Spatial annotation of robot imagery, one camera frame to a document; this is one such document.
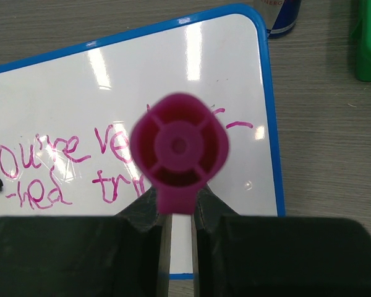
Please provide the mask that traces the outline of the blue framed whiteboard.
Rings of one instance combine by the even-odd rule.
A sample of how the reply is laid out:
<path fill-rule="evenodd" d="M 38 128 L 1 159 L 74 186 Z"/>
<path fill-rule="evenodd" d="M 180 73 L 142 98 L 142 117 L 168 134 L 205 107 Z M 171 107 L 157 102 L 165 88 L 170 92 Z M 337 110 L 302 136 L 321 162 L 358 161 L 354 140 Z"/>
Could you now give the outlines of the blue framed whiteboard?
<path fill-rule="evenodd" d="M 0 66 L 0 217 L 157 222 L 130 134 L 176 92 L 202 100 L 228 134 L 210 190 L 238 214 L 283 216 L 267 29 L 231 4 Z"/>

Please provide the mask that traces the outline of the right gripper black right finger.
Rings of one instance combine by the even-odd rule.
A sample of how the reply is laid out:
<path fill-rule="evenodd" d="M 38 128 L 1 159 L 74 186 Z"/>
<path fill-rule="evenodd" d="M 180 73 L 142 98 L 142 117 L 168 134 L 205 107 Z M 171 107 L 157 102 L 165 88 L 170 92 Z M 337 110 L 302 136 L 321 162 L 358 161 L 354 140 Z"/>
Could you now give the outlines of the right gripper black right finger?
<path fill-rule="evenodd" d="M 195 296 L 371 296 L 357 221 L 240 215 L 209 187 L 192 217 Z"/>

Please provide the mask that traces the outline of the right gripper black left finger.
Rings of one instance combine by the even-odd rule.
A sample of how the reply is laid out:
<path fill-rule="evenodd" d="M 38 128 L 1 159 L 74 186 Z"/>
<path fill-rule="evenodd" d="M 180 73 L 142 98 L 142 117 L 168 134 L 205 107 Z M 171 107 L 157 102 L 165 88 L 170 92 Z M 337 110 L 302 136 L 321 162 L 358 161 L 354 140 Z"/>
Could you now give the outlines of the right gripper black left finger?
<path fill-rule="evenodd" d="M 0 296 L 167 296 L 171 225 L 153 187 L 112 216 L 0 217 Z"/>

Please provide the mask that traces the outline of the magenta capped marker pen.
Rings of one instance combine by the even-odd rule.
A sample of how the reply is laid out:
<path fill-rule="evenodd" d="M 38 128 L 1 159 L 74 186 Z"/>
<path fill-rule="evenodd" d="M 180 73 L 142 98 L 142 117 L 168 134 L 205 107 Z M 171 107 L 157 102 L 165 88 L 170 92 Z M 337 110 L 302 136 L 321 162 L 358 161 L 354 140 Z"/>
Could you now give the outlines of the magenta capped marker pen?
<path fill-rule="evenodd" d="M 188 93 L 174 93 L 135 124 L 130 152 L 156 190 L 157 211 L 190 215 L 198 191 L 225 164 L 229 139 L 206 104 Z"/>

